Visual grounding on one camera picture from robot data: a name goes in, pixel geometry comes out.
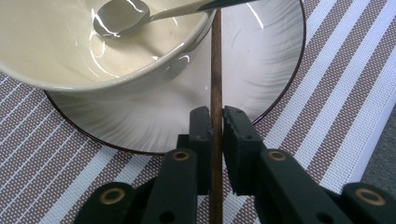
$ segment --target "black clamp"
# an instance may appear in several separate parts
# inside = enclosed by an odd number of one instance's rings
[[[341,195],[320,187],[289,153],[267,149],[244,111],[223,110],[223,153],[237,195],[255,196],[261,223],[395,223],[396,200],[362,183]],[[191,111],[190,134],[166,153],[157,177],[137,189],[109,183],[82,206],[75,223],[196,221],[197,195],[210,193],[213,128],[208,109]]]

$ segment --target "striped placemat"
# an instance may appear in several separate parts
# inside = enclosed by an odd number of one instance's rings
[[[256,126],[322,186],[359,181],[396,102],[396,0],[305,0],[297,76]],[[154,177],[161,157],[102,146],[77,132],[43,91],[0,73],[0,223],[72,223],[93,190]],[[259,222],[224,170],[224,223]],[[198,222],[208,222],[198,198]]]

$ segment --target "saucer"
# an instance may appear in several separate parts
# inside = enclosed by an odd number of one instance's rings
[[[221,10],[223,103],[260,120],[292,82],[304,51],[299,0]],[[138,98],[90,101],[46,91],[58,112],[90,138],[120,150],[163,154],[188,133],[194,108],[210,106],[210,35],[175,79]]]

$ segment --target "spoon handle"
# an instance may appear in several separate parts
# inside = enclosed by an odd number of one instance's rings
[[[257,0],[201,0],[195,3],[187,4],[182,7],[175,7],[157,13],[151,16],[149,21],[156,21],[171,17],[184,16],[184,15],[189,15],[200,11],[207,11],[220,7],[231,7],[253,1],[257,1]]]

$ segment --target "plate rim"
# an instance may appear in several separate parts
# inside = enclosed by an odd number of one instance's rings
[[[297,64],[294,68],[293,73],[290,76],[290,79],[288,81],[288,83],[286,84],[285,88],[283,89],[283,91],[276,97],[276,99],[271,103],[271,105],[264,111],[262,112],[261,115],[259,115],[256,119],[254,119],[252,121],[253,125],[258,124],[260,121],[262,121],[264,119],[264,117],[266,115],[268,115],[271,110],[274,109],[274,107],[280,102],[280,100],[283,98],[283,96],[286,94],[286,92],[288,91],[291,83],[293,82],[293,80],[295,79],[298,70],[300,69],[300,65],[302,63],[303,60],[303,56],[304,56],[304,50],[305,50],[305,42],[306,42],[306,16],[305,16],[305,9],[304,9],[304,4],[302,0],[298,0],[300,3],[300,9],[302,11],[302,17],[303,17],[303,42],[301,45],[301,50],[300,50],[300,56],[299,59],[297,61]],[[52,99],[52,97],[50,96],[50,92],[49,91],[44,91],[44,93],[46,94],[47,98],[49,99],[49,102],[52,104],[52,106],[58,111],[58,113],[70,124],[72,125],[75,129],[77,129],[80,133],[84,134],[85,136],[91,138],[91,140],[105,145],[107,147],[112,147],[116,150],[120,150],[123,152],[128,152],[128,153],[134,153],[134,154],[138,154],[138,155],[147,155],[147,156],[163,156],[166,154],[166,152],[147,152],[147,151],[139,151],[136,149],[131,149],[131,148],[126,148],[126,147],[120,147],[111,143],[108,143],[107,141],[104,141],[98,137],[93,136],[92,134],[86,132],[85,130],[83,130],[82,128],[80,128],[75,122],[73,122],[73,120],[71,120],[69,117],[66,116],[66,114],[61,110],[61,108],[59,106],[57,106],[57,104],[55,103],[55,101]]]

